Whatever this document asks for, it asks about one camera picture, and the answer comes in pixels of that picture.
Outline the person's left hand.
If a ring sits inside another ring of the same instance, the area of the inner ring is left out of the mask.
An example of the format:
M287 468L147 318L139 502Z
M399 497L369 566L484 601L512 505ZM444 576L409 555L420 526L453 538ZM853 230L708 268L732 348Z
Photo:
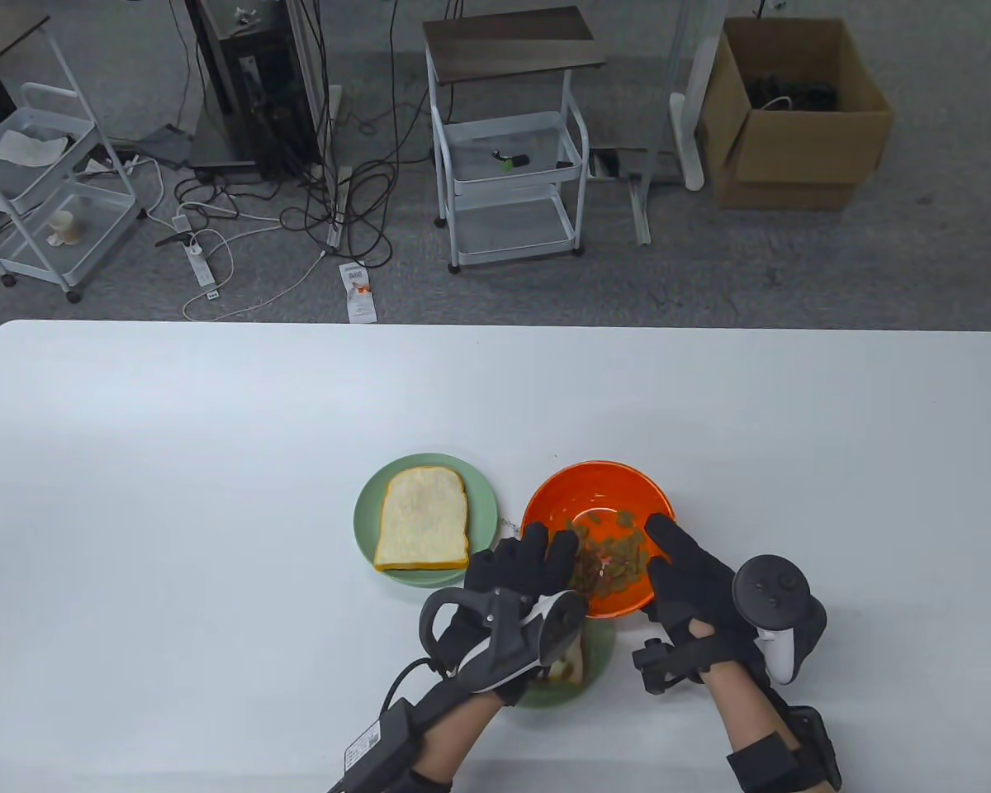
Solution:
M472 555L462 589L495 608L458 608L440 639L451 671L491 669L470 704L516 706L578 644L586 602L570 588L577 551L572 532L532 524L518 539Z

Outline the person's right hand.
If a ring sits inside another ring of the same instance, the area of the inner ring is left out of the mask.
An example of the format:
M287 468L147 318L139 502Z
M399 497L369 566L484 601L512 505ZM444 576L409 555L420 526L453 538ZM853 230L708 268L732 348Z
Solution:
M717 637L733 653L730 660L764 672L756 628L733 601L736 573L669 516L651 515L644 532L661 551L647 566L655 596L649 615L664 628L671 645L680 648Z

